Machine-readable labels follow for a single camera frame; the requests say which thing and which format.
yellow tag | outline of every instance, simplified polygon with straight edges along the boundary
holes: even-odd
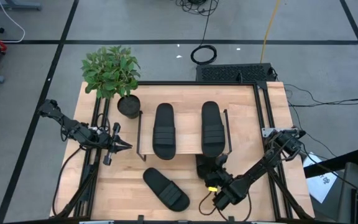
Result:
[[[211,192],[217,192],[218,189],[216,187],[208,187],[208,190]]]

white paper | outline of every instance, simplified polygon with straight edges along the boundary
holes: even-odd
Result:
[[[309,156],[312,158],[312,160],[321,162],[321,159],[315,156],[312,152],[309,153]],[[314,164],[312,160],[307,157],[303,161],[303,167]],[[336,176],[330,172],[320,176],[308,178],[306,181],[308,183],[309,194],[313,196],[318,202],[322,203],[327,197],[329,190],[334,185],[335,180]]]

wooden table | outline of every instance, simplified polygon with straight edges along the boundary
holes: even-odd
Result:
[[[86,94],[85,86],[86,84],[83,83],[74,119],[90,123],[96,94],[94,92]],[[276,127],[292,127],[283,83],[268,83],[268,93]],[[160,103],[171,103],[175,110],[175,116],[181,113],[201,114],[202,104],[210,100],[219,105],[221,112],[227,109],[232,142],[232,153],[226,163],[229,173],[243,174],[264,154],[255,96],[251,86],[140,85],[136,91],[133,91],[133,94],[140,98],[141,110],[144,114],[155,113]],[[265,124],[268,124],[261,90],[260,95]],[[198,204],[208,191],[204,182],[197,176],[195,155],[179,154],[170,161],[163,161],[156,155],[148,155],[147,161],[142,161],[136,154],[138,119],[127,119],[120,114],[117,110],[118,99],[119,97],[116,96],[111,100],[108,118],[111,123],[120,123],[121,139],[133,144],[134,148],[113,155],[111,166],[100,164],[91,218],[94,220],[136,220],[138,215],[144,215],[145,220],[221,221],[222,218],[217,212],[210,216],[204,216],[198,211]],[[175,124],[177,126],[193,126],[193,124],[186,122],[180,124],[175,122]],[[64,160],[77,148],[78,143],[70,140],[67,144]],[[77,154],[63,171],[56,200],[58,211],[71,199],[78,188],[84,154],[83,151]],[[291,162],[285,162],[283,166],[288,189],[305,211],[314,216],[300,157],[298,156]],[[148,167],[158,169],[189,196],[190,206],[185,211],[170,211],[158,200],[142,179],[142,174]],[[285,217],[282,195],[278,188],[277,193],[280,211],[282,217]],[[252,199],[252,213],[249,220],[274,220],[267,175],[264,175],[252,185],[250,197]],[[201,207],[204,212],[213,209],[211,199],[212,196]],[[232,215],[236,220],[242,220],[247,215],[248,210],[249,202],[245,199],[237,205],[227,206],[223,214],[226,217]]]

potted plant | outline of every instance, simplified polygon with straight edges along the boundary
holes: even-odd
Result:
[[[121,96],[118,110],[128,118],[136,118],[140,111],[140,100],[131,95],[137,89],[136,77],[140,77],[135,65],[140,69],[137,59],[131,56],[130,48],[101,47],[98,51],[86,54],[82,60],[83,76],[88,86],[86,93],[96,90],[98,98],[113,98],[116,93]]]

yellow cable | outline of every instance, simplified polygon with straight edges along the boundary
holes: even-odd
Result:
[[[276,15],[278,5],[280,5],[280,0],[277,0],[277,2],[276,2],[276,6],[274,7],[272,17],[270,18],[270,22],[269,22],[267,30],[266,30],[265,39],[264,39],[264,45],[262,47],[262,55],[260,56],[260,63],[262,63],[262,60],[264,59],[264,53],[265,53],[265,47],[266,47],[266,39],[267,39],[267,36],[269,35],[269,30],[270,30],[270,27],[272,26],[274,17]]]

